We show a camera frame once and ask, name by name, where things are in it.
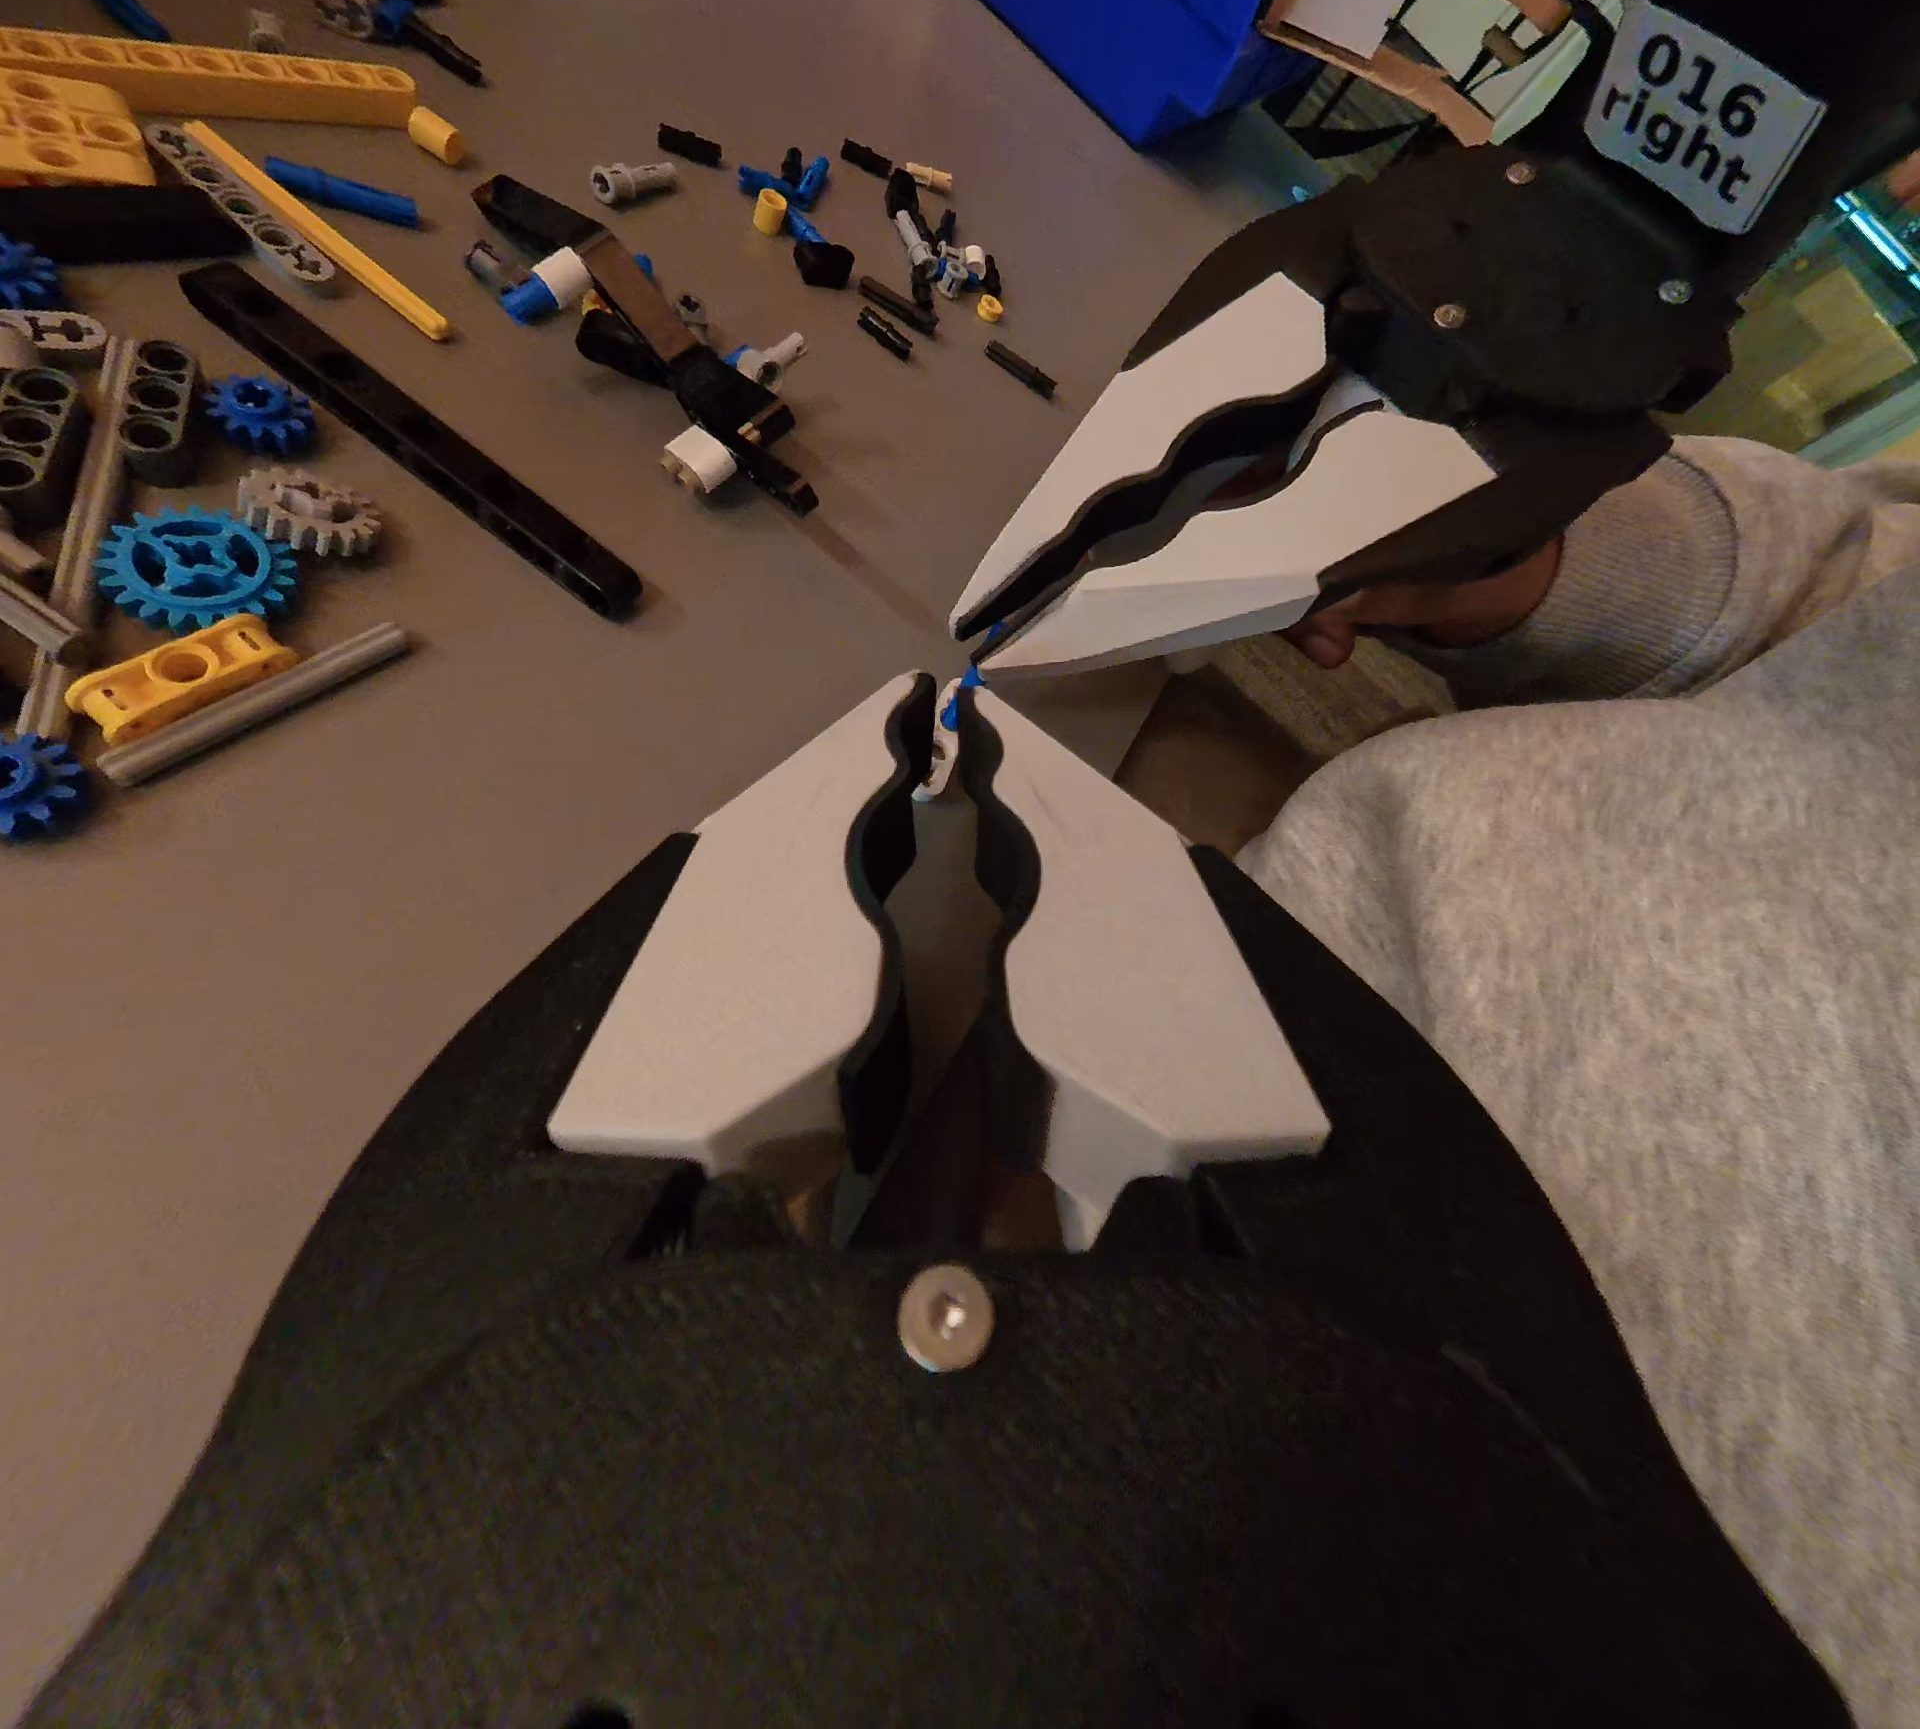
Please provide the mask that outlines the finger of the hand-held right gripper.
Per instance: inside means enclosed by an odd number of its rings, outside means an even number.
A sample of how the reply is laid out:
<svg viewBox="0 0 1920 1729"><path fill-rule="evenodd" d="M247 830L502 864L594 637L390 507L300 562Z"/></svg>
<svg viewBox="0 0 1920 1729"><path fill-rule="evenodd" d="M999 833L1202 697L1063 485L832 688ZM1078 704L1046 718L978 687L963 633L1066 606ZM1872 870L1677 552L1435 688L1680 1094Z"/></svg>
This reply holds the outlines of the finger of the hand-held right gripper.
<svg viewBox="0 0 1920 1729"><path fill-rule="evenodd" d="M1194 478L1289 446L1331 381L1331 320L1273 273L1124 367L1017 507L954 604L954 637L1039 617L1097 552L1144 531Z"/></svg>
<svg viewBox="0 0 1920 1729"><path fill-rule="evenodd" d="M1472 529L1422 523L1494 483L1472 434L1324 388L1302 434L1246 467L1194 478L1144 531L1097 552L1039 617L1005 629L978 677L1050 677L1296 629L1418 568L1477 562Z"/></svg>

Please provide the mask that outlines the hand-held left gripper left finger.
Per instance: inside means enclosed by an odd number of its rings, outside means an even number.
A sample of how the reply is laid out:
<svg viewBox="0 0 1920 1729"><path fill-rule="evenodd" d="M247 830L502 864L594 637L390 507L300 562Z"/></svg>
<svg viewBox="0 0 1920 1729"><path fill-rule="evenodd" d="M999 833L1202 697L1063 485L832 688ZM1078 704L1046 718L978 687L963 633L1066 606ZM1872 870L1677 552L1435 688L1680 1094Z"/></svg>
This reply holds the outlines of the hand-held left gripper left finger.
<svg viewBox="0 0 1920 1729"><path fill-rule="evenodd" d="M898 671L709 814L547 1137L564 1152L682 1158L777 1197L840 1248L919 1068L902 943L931 677Z"/></svg>

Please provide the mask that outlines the small light grey lego liftarm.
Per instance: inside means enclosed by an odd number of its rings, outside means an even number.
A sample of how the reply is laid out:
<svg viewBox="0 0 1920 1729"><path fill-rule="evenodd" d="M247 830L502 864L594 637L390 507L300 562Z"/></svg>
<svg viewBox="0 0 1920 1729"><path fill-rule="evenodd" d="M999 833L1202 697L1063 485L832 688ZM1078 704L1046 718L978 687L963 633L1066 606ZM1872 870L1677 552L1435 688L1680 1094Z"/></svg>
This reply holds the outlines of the small light grey lego liftarm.
<svg viewBox="0 0 1920 1729"><path fill-rule="evenodd" d="M957 774L957 747L963 747L963 738L957 738L957 697L963 697L963 677L954 677L937 688L937 704L931 704L930 774L908 790L919 807L937 798L944 783L954 783L954 774Z"/></svg>

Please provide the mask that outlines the blue lego pin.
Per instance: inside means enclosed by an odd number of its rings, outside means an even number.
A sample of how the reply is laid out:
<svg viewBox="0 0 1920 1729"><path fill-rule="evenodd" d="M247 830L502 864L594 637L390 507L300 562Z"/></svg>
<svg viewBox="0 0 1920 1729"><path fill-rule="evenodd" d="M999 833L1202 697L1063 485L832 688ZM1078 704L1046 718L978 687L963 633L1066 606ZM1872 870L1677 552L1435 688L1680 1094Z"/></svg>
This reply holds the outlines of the blue lego pin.
<svg viewBox="0 0 1920 1729"><path fill-rule="evenodd" d="M1005 619L986 629L978 651L967 658L963 677L937 697L937 731L957 731L957 697L978 687L978 662L1005 645Z"/></svg>

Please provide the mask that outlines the scattered small lego pins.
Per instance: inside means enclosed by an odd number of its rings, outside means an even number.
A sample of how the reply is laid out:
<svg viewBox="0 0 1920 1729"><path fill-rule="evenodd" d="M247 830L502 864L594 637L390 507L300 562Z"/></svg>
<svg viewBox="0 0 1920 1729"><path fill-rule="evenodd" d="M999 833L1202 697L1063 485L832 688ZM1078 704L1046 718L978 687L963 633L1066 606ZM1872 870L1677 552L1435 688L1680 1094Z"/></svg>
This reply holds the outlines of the scattered small lego pins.
<svg viewBox="0 0 1920 1729"><path fill-rule="evenodd" d="M886 182L886 225L898 232L902 246L902 261L908 261L908 289L892 289L869 273L855 273L855 247L849 246L832 246L818 225L811 225L811 208L832 185L832 159L806 159L798 147L781 150L781 160L763 172L753 160L737 170L737 185L753 199L753 225L771 232L771 235L791 235L797 247L797 273L798 283L818 283L818 289L857 289L862 297L862 329L892 345L898 357L908 356L902 335L937 335L937 297L976 297L976 320L999 320L1005 300L986 289L993 278L993 256L967 256L957 246L931 246L919 201L892 185L892 182L908 182L908 185L954 185L944 172L931 170L886 170L886 159L878 159L869 147L849 139L840 159L857 170L857 172L878 172Z"/></svg>

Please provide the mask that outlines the yellow lego connector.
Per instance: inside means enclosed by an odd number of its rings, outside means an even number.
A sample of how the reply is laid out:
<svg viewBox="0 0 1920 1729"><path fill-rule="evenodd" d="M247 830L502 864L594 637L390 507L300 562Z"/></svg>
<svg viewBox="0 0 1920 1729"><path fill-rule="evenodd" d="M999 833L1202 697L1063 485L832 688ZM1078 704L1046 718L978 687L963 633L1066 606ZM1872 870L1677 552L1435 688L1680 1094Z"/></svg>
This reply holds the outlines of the yellow lego connector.
<svg viewBox="0 0 1920 1729"><path fill-rule="evenodd" d="M228 617L216 629L165 637L129 662L90 668L61 687L61 709L90 718L102 747L129 747L180 727L247 687L288 671L300 658L275 637L261 617Z"/></svg>

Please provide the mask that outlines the grey lego gear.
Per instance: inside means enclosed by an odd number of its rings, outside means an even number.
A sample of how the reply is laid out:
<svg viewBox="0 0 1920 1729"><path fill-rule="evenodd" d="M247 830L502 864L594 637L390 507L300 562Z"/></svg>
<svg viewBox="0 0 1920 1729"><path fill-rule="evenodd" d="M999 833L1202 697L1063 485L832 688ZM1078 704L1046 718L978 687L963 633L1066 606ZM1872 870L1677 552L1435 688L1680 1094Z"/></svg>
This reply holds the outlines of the grey lego gear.
<svg viewBox="0 0 1920 1729"><path fill-rule="evenodd" d="M383 538L383 509L369 493L339 485L297 465L242 467L233 507L261 538L310 557L369 557Z"/></svg>

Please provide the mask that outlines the long grey lego axle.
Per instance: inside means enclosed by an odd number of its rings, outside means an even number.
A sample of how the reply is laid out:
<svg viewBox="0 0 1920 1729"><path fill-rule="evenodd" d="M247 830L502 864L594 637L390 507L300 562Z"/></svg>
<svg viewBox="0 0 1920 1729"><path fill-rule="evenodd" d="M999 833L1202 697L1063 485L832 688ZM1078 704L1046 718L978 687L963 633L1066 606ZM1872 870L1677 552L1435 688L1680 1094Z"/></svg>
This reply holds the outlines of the long grey lego axle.
<svg viewBox="0 0 1920 1729"><path fill-rule="evenodd" d="M0 619L29 637L44 662L89 658L89 633L74 617L37 597L24 582L0 576Z"/></svg>
<svg viewBox="0 0 1920 1729"><path fill-rule="evenodd" d="M99 538L122 507L122 405L129 405L129 374L136 374L136 335L108 335L102 367L99 367L99 388L90 388L90 428L82 446L82 478L74 478L74 497L61 517L61 538L57 538L57 568L51 568L51 606L70 617L82 629L74 651L61 658L37 658L29 668L29 688L20 704L20 738L70 738L70 709L61 688L90 668L90 637L99 637Z"/></svg>

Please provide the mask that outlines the dark grey lego beam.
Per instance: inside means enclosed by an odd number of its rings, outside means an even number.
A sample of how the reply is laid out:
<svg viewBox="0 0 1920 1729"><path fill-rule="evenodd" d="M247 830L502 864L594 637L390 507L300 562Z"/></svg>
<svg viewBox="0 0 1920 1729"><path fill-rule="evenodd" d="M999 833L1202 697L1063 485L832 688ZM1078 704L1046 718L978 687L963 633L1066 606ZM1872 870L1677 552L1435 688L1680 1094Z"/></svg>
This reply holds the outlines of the dark grey lego beam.
<svg viewBox="0 0 1920 1729"><path fill-rule="evenodd" d="M129 465L129 483L146 485L190 485L201 467L195 441L195 356L180 342L136 342L129 381L122 381L122 424L117 446Z"/></svg>
<svg viewBox="0 0 1920 1729"><path fill-rule="evenodd" d="M0 371L0 507L20 529L57 529L74 493L89 402L70 371Z"/></svg>

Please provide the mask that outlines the yellow lego axle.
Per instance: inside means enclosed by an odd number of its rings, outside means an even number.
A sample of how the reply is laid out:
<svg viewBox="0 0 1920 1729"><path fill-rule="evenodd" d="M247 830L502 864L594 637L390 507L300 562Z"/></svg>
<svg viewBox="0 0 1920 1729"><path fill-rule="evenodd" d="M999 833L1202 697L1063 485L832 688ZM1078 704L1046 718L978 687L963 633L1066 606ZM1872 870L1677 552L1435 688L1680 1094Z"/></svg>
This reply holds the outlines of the yellow lego axle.
<svg viewBox="0 0 1920 1729"><path fill-rule="evenodd" d="M324 261L339 261L355 283L368 283L390 315L419 327L427 342L454 342L454 320L407 289L390 265L376 265L346 232L311 212L297 192L266 182L237 147L228 147L209 119L180 119L184 147L220 160L237 185L247 185L281 219L288 219Z"/></svg>

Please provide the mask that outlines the small black blue lego assembly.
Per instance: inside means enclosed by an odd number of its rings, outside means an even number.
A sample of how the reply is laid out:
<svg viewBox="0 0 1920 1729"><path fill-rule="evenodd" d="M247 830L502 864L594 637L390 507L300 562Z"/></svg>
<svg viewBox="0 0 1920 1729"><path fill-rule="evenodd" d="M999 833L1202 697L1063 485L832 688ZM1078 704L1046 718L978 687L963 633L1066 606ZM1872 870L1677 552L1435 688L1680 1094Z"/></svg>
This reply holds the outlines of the small black blue lego assembly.
<svg viewBox="0 0 1920 1729"><path fill-rule="evenodd" d="M477 51L465 51L427 10L438 0L311 0L321 20L346 36L346 40L376 40L376 47L409 47L465 88L488 88L488 68Z"/></svg>

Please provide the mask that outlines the thin grey lego liftarm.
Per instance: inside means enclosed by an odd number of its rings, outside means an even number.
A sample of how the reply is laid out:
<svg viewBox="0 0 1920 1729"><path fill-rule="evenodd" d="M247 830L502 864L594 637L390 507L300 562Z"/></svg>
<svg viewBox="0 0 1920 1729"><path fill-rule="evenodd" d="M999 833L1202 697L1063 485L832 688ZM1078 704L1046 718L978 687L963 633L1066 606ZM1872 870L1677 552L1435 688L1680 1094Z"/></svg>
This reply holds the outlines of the thin grey lego liftarm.
<svg viewBox="0 0 1920 1729"><path fill-rule="evenodd" d="M168 160L184 185L195 185L266 261L282 283L300 283L310 297L339 297L339 261L321 256L297 225L282 225L247 182L233 172L228 159L216 159L195 133L180 119L146 119L140 139L154 160Z"/></svg>

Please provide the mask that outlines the long light grey lego liftarm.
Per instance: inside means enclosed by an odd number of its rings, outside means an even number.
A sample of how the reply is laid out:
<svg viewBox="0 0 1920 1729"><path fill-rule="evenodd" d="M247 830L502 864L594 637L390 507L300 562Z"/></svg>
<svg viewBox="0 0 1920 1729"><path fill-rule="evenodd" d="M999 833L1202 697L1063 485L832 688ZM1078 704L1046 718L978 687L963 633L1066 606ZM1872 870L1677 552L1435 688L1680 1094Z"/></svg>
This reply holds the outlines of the long light grey lego liftarm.
<svg viewBox="0 0 1920 1729"><path fill-rule="evenodd" d="M57 371L89 371L108 345L108 329L70 307L7 307L0 327L20 335L7 342L7 367L43 357Z"/></svg>

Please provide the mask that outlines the thick black lego beam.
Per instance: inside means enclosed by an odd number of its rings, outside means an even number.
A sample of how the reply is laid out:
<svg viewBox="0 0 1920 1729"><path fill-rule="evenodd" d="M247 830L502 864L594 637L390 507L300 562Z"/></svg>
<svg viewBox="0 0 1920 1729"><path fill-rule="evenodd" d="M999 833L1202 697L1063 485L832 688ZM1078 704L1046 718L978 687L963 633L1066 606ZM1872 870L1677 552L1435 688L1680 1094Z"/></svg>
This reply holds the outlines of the thick black lego beam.
<svg viewBox="0 0 1920 1729"><path fill-rule="evenodd" d="M195 185L7 185L0 232L57 265L247 256L247 232Z"/></svg>

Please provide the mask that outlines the long yellow lego beam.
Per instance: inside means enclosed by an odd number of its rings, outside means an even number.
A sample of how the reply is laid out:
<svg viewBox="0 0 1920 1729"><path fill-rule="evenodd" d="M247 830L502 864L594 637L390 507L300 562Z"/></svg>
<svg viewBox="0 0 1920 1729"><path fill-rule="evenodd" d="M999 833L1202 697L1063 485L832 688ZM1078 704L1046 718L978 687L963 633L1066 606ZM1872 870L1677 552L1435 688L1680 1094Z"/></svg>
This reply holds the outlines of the long yellow lego beam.
<svg viewBox="0 0 1920 1729"><path fill-rule="evenodd" d="M0 68L90 80L148 114L407 126L419 108L419 80L394 65L324 65L297 51L51 36L20 20L0 31Z"/></svg>

